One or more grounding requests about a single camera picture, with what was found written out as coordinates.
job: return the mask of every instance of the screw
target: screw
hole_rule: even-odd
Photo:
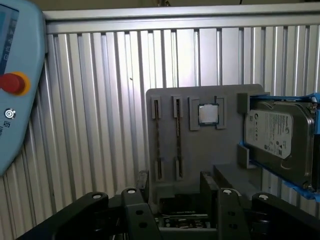
[[[232,191],[230,191],[229,189],[226,189],[226,190],[223,190],[223,193],[230,195],[232,193]]]
[[[261,195],[259,195],[259,198],[261,198],[263,200],[267,200],[269,197],[266,196],[266,195],[261,194]]]
[[[128,194],[134,194],[135,192],[136,192],[136,190],[134,190],[134,189],[129,189],[129,190],[127,191]]]
[[[102,197],[102,194],[96,194],[92,196],[93,199],[99,199],[101,197]]]

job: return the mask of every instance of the gray bracket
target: gray bracket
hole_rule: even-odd
[[[237,94],[237,112],[239,114],[247,114],[250,112],[250,97],[270,95],[270,92],[255,92],[255,93],[238,93]]]
[[[173,98],[173,117],[176,119],[178,117],[178,109],[177,109],[177,102],[179,102],[179,113],[180,118],[184,116],[183,106],[182,106],[182,98],[181,96],[172,96]]]
[[[155,166],[155,174],[156,174],[155,181],[163,182],[165,180],[165,175],[164,175],[165,169],[164,169],[163,157],[158,158],[154,166]]]
[[[189,129],[190,131],[198,131],[200,129],[199,119],[198,119],[198,107],[199,107],[199,98],[198,97],[188,97],[189,101]]]
[[[249,149],[245,146],[238,144],[237,146],[237,163],[245,169],[255,169],[257,166],[250,163]]]
[[[161,118],[161,97],[160,96],[151,96],[151,114],[152,119],[156,119],[156,104],[158,106],[158,118]]]
[[[175,180],[176,181],[182,181],[184,179],[184,159],[183,157],[181,158],[181,167],[179,166],[179,159],[177,156],[174,157],[174,162],[175,162]]]
[[[219,114],[219,124],[215,127],[218,130],[227,128],[227,97],[217,96],[216,103],[219,104],[218,114]]]

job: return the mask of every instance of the gray mounting plate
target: gray mounting plate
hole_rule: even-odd
[[[213,173],[213,165],[237,166],[238,144],[243,140],[244,134],[244,114],[238,112],[238,94],[248,93],[250,96],[263,92],[259,84],[159,88],[147,91],[150,194],[155,203],[159,198],[171,198],[177,193],[198,192],[200,171]],[[180,101],[182,116],[182,176],[179,175],[177,164],[176,101]],[[198,105],[212,103],[219,104],[219,123],[200,126]]]

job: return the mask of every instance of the blue drive holder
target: blue drive holder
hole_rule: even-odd
[[[294,101],[294,102],[303,102],[303,103],[318,103],[320,104],[320,93],[313,93],[306,96],[270,96],[267,92],[261,93],[238,93],[238,101],[237,101],[237,112],[239,114],[246,115],[251,110],[251,100],[273,100],[273,101]],[[315,118],[314,118],[314,135],[320,135],[320,109],[315,110]],[[260,164],[255,159],[250,159],[250,149],[246,147],[244,139],[237,146],[237,162],[238,164],[245,169],[253,169],[256,167],[261,167],[263,169],[268,170],[275,176],[279,177],[283,180],[283,183],[295,190],[301,196],[306,198],[307,200],[315,200],[316,202],[320,202],[320,193],[312,192],[309,189],[304,189],[293,182],[290,182],[288,179],[284,179],[282,176],[278,175],[276,172],[272,171],[270,168]]]

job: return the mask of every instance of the gray plastic holder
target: gray plastic holder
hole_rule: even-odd
[[[246,95],[239,98],[238,94],[243,93]],[[250,96],[260,93],[263,93],[263,88],[259,84],[157,88],[147,91],[149,174],[152,186],[150,196],[155,204],[159,198],[199,192],[201,171],[213,173],[213,166],[218,164],[232,164],[240,168],[237,164],[238,155],[244,156],[245,160],[249,159],[248,152],[238,146],[243,140],[245,117],[243,111],[238,112],[238,106],[243,103],[248,105],[246,102]],[[158,105],[161,105],[158,110],[161,111],[158,114],[160,154],[156,143],[155,100],[160,101]],[[199,106],[206,104],[218,105],[219,121],[216,125],[199,124]],[[180,113],[181,150],[177,140],[177,106]],[[161,179],[157,177],[159,155]]]
[[[250,112],[250,98],[254,96],[270,95],[269,92],[240,92],[237,94],[237,112],[245,117]],[[237,146],[237,163],[245,169],[254,169],[255,165],[250,163],[249,149],[243,145]]]

